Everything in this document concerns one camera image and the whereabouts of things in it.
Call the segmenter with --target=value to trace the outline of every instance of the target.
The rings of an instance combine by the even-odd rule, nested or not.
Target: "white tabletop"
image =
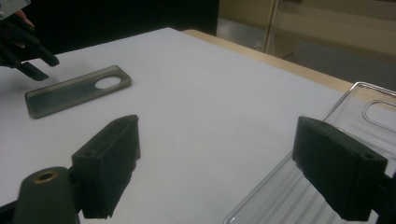
[[[221,223],[291,151],[297,118],[321,119],[342,93],[172,29],[58,55],[34,82],[0,68],[0,205],[21,181],[136,114],[142,158],[114,217],[81,223]],[[118,65],[133,86],[43,119],[24,94]]]

